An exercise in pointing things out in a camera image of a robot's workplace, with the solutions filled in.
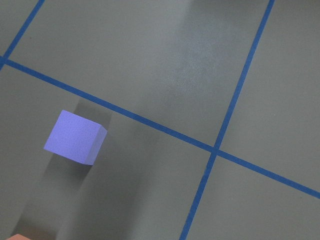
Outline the orange foam block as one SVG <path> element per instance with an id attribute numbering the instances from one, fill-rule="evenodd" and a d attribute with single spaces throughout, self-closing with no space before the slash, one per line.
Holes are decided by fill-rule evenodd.
<path id="1" fill-rule="evenodd" d="M 7 238 L 6 240 L 31 240 L 31 239 L 28 237 L 25 237 L 21 234 L 15 234 L 15 235 Z"/>

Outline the purple foam block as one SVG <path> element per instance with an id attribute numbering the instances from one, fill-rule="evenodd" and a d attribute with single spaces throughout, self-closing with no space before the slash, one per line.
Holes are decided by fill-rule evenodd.
<path id="1" fill-rule="evenodd" d="M 107 132 L 97 122 L 62 110 L 44 149 L 74 162 L 92 166 Z"/>

